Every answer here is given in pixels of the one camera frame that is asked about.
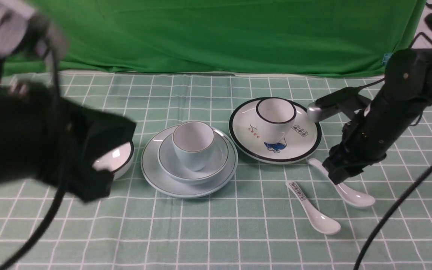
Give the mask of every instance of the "blue cartoon figure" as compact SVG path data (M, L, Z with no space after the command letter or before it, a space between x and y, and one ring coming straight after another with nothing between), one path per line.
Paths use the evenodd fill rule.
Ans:
M257 138L259 138L257 132L255 132L255 130L257 131L258 129L253 127L252 125L250 125L250 128L248 128L247 130L249 130L253 135L255 135ZM268 151L272 151L275 152L276 154L281 152L281 150L285 149L286 146L288 145L286 143L286 139L283 139L284 143L277 143L277 144L269 144L269 143L264 143L264 145L266 146L266 148L268 148Z
M268 148L269 151L275 152L275 153L279 153L280 150L283 150L286 148L286 145L283 143L277 143L277 144L269 144L269 143L264 143L264 145L266 145L266 147Z

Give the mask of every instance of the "saucer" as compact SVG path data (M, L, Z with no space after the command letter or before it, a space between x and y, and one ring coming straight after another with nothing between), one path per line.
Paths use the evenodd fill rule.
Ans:
M158 151L158 162L161 168L172 178L191 185L205 183L211 179L211 176L219 173L228 161L228 144L223 137L216 135L214 137L215 149L208 164L199 171L191 171L185 167L176 152L174 151L172 133L169 134Z
M229 119L229 133L238 148L248 156L268 164L292 164L301 161L321 143L321 125L308 119L307 110L291 101L296 109L294 125L277 144L264 143L256 128L256 105L260 97L241 104Z
M211 177L206 183L181 183L161 168L158 162L158 149L178 126L167 128L156 134L146 145L142 153L141 169L146 181L161 193L175 198L198 198L214 193L226 185L236 172L238 166L238 152L233 142L220 130L213 128L215 134L221 137L228 146L228 161L223 170Z

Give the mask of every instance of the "cup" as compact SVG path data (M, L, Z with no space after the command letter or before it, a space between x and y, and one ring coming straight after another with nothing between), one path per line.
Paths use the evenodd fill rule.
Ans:
M208 164L215 148L213 128L200 121L188 121L173 132L173 147L181 163L191 171Z
M267 144L277 144L291 130L296 108L289 100L268 97L258 102L256 114L259 136Z

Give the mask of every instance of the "green backdrop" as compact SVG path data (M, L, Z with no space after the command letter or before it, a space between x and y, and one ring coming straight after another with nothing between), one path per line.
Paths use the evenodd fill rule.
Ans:
M70 39L62 69L378 75L425 0L32 0ZM40 72L12 58L6 74Z

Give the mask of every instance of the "spoon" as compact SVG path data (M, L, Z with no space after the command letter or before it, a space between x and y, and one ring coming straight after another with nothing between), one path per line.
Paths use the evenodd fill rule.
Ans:
M309 218L309 222L315 230L321 234L328 235L336 234L341 230L341 225L336 220L322 214L311 204L296 181L286 181L286 186L293 191L295 196L299 199Z
M314 168L316 168L319 172L321 172L324 176L326 176L326 178L329 180L328 171L323 167L323 164L321 164L319 160L309 159L307 162ZM339 196L341 196L343 201L353 207L371 207L376 202L376 199L373 196L353 190L352 188L346 186L344 183L340 183L338 185L333 184L333 186L334 188L336 188L336 191L338 192Z

